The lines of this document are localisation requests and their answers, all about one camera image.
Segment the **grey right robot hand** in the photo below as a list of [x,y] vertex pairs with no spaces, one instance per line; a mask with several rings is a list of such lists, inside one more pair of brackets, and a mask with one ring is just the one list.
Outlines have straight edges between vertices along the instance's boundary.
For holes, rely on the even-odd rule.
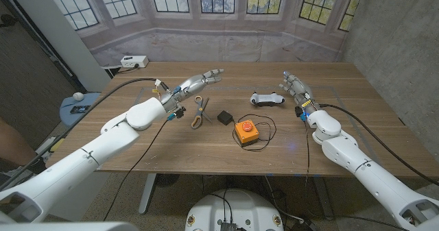
[[283,75],[284,83],[279,84],[279,86],[294,98],[294,101],[306,117],[320,109],[308,85],[288,71],[284,71]]

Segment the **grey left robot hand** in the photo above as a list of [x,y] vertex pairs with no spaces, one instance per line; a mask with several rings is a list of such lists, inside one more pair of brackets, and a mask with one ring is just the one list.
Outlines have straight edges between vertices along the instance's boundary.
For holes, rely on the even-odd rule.
[[177,103],[200,93],[205,86],[220,82],[224,69],[213,69],[202,75],[194,75],[175,87],[170,93],[162,96],[161,103],[169,112],[177,107]]

